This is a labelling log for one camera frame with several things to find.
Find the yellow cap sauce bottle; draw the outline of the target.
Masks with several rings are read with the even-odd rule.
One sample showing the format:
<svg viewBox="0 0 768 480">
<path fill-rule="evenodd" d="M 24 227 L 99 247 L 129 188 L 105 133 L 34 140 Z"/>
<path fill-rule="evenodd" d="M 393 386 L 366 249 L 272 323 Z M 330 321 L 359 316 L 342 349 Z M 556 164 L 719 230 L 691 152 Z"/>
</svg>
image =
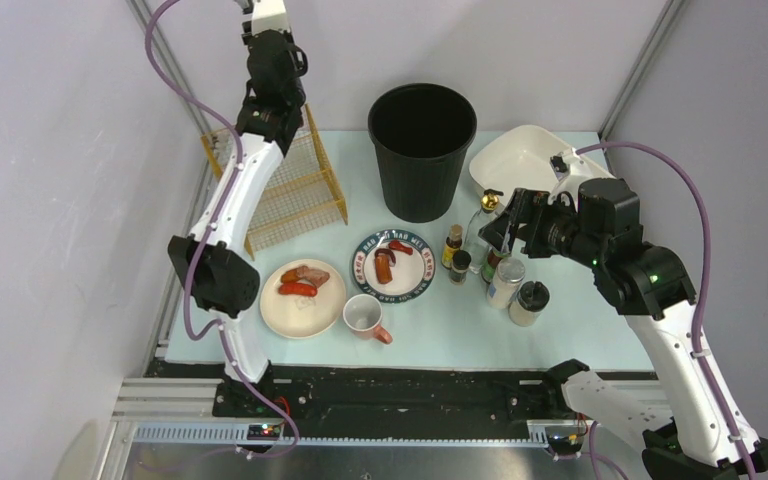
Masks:
<svg viewBox="0 0 768 480">
<path fill-rule="evenodd" d="M 510 256 L 511 253 L 508 251 L 500 251 L 493 247 L 489 247 L 479 270 L 481 279 L 486 284 L 490 284 L 493 281 L 499 263 Z"/>
</svg>

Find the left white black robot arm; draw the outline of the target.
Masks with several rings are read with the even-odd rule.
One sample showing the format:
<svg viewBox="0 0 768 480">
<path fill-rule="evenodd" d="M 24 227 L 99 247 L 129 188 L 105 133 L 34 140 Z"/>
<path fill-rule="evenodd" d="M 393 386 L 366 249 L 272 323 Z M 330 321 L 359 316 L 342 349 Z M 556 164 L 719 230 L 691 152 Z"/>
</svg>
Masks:
<svg viewBox="0 0 768 480">
<path fill-rule="evenodd" d="M 168 254 L 187 307 L 214 315 L 226 373 L 256 383 L 269 366 L 245 316 L 260 290 L 260 275 L 242 246 L 269 180 L 303 126 L 306 102 L 300 81 L 307 57 L 289 32 L 264 30 L 247 37 L 250 78 L 235 125 L 232 152 L 213 197 L 185 236 L 174 236 Z"/>
</svg>

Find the glass oil bottle gold spout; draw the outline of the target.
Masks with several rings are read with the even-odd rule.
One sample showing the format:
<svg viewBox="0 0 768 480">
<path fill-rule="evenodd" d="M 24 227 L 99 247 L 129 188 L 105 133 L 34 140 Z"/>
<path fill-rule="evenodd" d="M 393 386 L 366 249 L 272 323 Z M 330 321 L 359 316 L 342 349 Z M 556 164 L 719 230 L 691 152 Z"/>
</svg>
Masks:
<svg viewBox="0 0 768 480">
<path fill-rule="evenodd" d="M 479 209 L 468 224 L 463 250 L 470 255 L 468 271 L 473 274 L 480 272 L 489 249 L 489 245 L 480 237 L 479 232 L 496 218 L 496 210 L 503 196 L 502 191 L 486 189 L 481 196 Z"/>
</svg>

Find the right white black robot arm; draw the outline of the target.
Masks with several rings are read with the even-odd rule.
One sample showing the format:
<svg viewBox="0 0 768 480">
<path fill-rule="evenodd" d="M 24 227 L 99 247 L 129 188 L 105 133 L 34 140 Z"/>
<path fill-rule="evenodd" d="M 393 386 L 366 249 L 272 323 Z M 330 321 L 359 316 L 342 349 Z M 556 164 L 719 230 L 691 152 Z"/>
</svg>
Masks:
<svg viewBox="0 0 768 480">
<path fill-rule="evenodd" d="M 595 178 L 576 194 L 517 189 L 480 230 L 493 248 L 516 240 L 531 259 L 559 255 L 591 270 L 601 296 L 634 331 L 668 401 L 657 412 L 606 386 L 583 363 L 553 367 L 547 384 L 581 413 L 637 450 L 653 479 L 736 479 L 768 471 L 768 439 L 737 417 L 704 336 L 692 329 L 696 291 L 680 258 L 646 242 L 638 196 L 625 181 Z"/>
</svg>

